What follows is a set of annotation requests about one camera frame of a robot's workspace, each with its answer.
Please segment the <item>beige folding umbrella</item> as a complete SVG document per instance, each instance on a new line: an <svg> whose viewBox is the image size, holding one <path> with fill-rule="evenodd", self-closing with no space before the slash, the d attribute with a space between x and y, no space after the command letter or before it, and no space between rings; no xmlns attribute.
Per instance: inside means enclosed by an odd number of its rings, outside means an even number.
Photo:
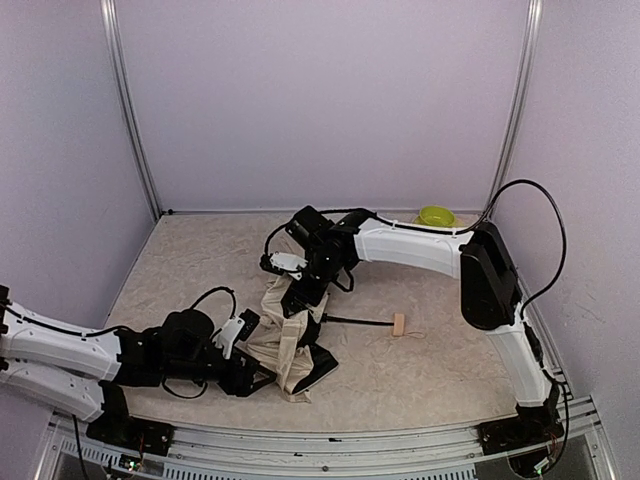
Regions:
<svg viewBox="0 0 640 480"><path fill-rule="evenodd" d="M327 297L318 306L302 305L289 311L284 300L294 283L295 277L289 273L278 274L267 283L261 299L260 331L247 341L245 352L275 373L276 384L287 401L309 403L309 390L339 366L333 354L317 343L324 323L394 330L400 322L328 315Z"/></svg>

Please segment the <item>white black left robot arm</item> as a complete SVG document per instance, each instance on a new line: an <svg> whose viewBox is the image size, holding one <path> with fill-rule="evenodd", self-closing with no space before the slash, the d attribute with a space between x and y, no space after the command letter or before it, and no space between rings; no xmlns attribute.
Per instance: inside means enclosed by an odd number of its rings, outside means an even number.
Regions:
<svg viewBox="0 0 640 480"><path fill-rule="evenodd" d="M216 383L245 398L273 383L275 372L238 349L259 323L250 309L222 326L197 307L168 314L156 327L95 330L39 315L1 289L1 381L93 422L123 399L123 388Z"/></svg>

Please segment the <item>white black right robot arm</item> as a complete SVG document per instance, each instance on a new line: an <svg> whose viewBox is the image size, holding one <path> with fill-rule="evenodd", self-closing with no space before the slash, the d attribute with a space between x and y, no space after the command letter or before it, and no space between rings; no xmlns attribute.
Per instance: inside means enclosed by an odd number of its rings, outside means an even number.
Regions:
<svg viewBox="0 0 640 480"><path fill-rule="evenodd" d="M306 206L283 226L301 255L266 251L263 267L288 274L292 284L282 305L288 313L318 305L329 285L350 276L361 262L433 271L459 284L466 323L490 340L515 394L517 421L550 428L558 421L560 388L527 322L516 268L497 227L483 219L463 228L425 227L391 221L377 213L347 209L333 221Z"/></svg>

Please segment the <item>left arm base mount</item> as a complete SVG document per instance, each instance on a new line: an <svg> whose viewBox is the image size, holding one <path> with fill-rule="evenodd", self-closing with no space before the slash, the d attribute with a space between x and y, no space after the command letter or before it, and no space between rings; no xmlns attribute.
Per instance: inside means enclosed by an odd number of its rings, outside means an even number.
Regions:
<svg viewBox="0 0 640 480"><path fill-rule="evenodd" d="M171 424L139 418L118 422L96 420L86 430L89 438L107 445L162 457L168 455L174 433Z"/></svg>

